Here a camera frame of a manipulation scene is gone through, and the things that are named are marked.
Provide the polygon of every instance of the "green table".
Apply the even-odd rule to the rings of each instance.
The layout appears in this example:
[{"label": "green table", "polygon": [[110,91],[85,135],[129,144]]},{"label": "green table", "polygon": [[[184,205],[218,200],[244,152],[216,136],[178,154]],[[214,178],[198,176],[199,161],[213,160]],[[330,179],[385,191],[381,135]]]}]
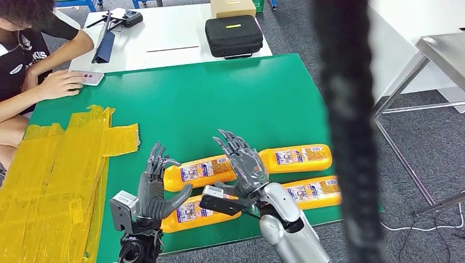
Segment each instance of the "green table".
[{"label": "green table", "polygon": [[[110,73],[100,86],[84,88],[77,97],[38,104],[30,123],[55,122],[66,128],[73,112],[86,111],[92,104],[116,108],[113,126],[138,123],[140,129],[138,152],[110,158],[107,200],[119,190],[137,193],[140,173],[157,141],[181,162],[222,154],[212,140],[219,135],[218,128],[241,135],[258,151],[330,144],[323,100],[297,54]],[[283,183],[325,175],[332,175],[332,169],[271,175],[270,180]],[[305,214],[313,225],[341,218],[339,206]],[[257,219],[243,214],[228,222],[166,234],[163,242],[165,252],[172,253],[259,235]],[[107,202],[98,262],[116,261],[120,236]]]}]

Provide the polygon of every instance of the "metal table leg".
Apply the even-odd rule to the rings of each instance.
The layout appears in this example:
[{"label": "metal table leg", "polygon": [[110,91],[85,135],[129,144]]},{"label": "metal table leg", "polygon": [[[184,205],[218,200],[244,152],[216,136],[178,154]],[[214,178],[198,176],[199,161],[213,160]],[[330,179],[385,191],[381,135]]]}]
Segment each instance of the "metal table leg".
[{"label": "metal table leg", "polygon": [[445,103],[437,103],[437,104],[422,105],[422,106],[412,106],[412,107],[404,107],[404,108],[393,108],[393,109],[385,110],[383,112],[383,114],[395,113],[395,112],[405,112],[405,111],[427,110],[427,109],[430,109],[430,108],[455,107],[455,106],[462,106],[462,105],[465,105],[465,101],[445,102]]},{"label": "metal table leg", "polygon": [[448,199],[443,200],[437,204],[433,204],[421,210],[415,211],[415,215],[424,216],[426,214],[438,212],[444,208],[451,207],[455,204],[462,203],[462,202],[465,202],[465,191],[459,193],[458,195],[449,197]]},{"label": "metal table leg", "polygon": [[429,194],[429,192],[426,190],[424,185],[421,183],[420,179],[418,176],[415,174],[413,169],[410,167],[409,163],[407,160],[404,158],[400,150],[397,148],[397,145],[394,143],[394,141],[391,139],[389,136],[388,132],[385,130],[385,128],[381,125],[379,122],[378,118],[381,114],[384,113],[385,110],[394,102],[394,100],[399,97],[399,95],[404,91],[405,88],[412,82],[412,80],[422,71],[422,69],[426,66],[428,63],[428,58],[423,56],[423,58],[420,60],[420,62],[417,64],[417,66],[405,77],[405,79],[400,83],[400,85],[394,90],[393,94],[384,102],[384,104],[376,111],[375,113],[375,123],[379,127],[379,130],[383,134],[384,138],[386,138],[387,142],[389,143],[389,146],[393,149],[394,153],[397,155],[399,158],[400,162],[402,165],[405,167],[407,170],[409,176],[412,178],[414,181],[415,185],[418,187],[422,195],[425,197],[426,201],[430,204],[434,204],[434,199],[433,197]]}]

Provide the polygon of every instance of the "silver robotic forearm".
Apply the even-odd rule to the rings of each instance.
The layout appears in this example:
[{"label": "silver robotic forearm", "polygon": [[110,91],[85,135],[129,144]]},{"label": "silver robotic forearm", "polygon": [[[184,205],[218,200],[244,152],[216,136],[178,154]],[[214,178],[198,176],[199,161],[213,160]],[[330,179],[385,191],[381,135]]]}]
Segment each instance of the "silver robotic forearm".
[{"label": "silver robotic forearm", "polygon": [[320,239],[289,193],[272,182],[258,190],[275,213],[262,215],[260,230],[285,263],[329,263]]}]

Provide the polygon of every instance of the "black t-shirt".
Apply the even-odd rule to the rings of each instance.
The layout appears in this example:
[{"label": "black t-shirt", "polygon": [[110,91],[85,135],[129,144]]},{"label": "black t-shirt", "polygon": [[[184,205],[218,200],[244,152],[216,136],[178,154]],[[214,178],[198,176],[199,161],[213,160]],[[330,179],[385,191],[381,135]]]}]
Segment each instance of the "black t-shirt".
[{"label": "black t-shirt", "polygon": [[[52,20],[42,26],[40,30],[27,28],[22,31],[11,32],[13,43],[0,42],[0,101],[12,98],[20,93],[21,86],[26,77],[26,70],[32,64],[50,55],[42,33],[52,37],[72,40],[78,33],[78,24],[69,17],[54,11]],[[45,72],[39,76],[39,83],[50,74]]]}]

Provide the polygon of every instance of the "yellow plastic sheet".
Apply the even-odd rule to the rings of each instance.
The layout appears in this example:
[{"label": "yellow plastic sheet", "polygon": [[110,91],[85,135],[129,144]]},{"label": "yellow plastic sheet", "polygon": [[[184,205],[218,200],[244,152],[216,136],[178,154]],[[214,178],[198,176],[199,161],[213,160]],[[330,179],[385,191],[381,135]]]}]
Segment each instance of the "yellow plastic sheet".
[{"label": "yellow plastic sheet", "polygon": [[74,113],[68,129],[31,125],[0,189],[0,262],[95,262],[108,157],[134,152],[138,126],[114,109]]}]

